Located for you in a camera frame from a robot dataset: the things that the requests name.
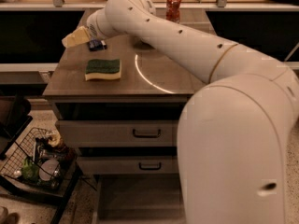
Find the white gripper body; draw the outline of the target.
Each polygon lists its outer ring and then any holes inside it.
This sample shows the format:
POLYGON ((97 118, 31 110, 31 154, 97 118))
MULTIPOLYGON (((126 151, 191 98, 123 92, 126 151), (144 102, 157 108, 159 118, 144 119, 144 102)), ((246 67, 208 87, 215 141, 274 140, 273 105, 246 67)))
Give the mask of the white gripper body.
POLYGON ((120 34, 108 21, 104 9, 99 9, 88 17, 87 28, 91 36, 100 40, 105 40, 120 34))

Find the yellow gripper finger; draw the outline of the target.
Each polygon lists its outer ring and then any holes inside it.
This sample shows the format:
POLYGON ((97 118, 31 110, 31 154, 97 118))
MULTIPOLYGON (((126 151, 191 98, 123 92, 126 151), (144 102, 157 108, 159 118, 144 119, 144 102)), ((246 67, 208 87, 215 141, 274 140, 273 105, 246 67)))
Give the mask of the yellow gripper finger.
POLYGON ((63 40, 63 45, 68 49, 77 45, 87 43, 91 39, 89 31, 86 27, 80 26, 73 33, 67 35, 63 40))

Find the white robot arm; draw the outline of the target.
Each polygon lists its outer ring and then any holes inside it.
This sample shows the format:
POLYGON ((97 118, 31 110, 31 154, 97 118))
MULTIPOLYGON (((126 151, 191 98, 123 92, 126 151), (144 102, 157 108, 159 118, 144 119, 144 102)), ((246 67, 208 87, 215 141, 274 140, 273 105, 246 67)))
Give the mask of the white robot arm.
POLYGON ((150 0, 108 0, 63 44, 116 35, 140 38, 206 84, 178 122, 187 223, 285 224, 285 151, 299 115, 299 83, 291 68, 158 18, 150 0))

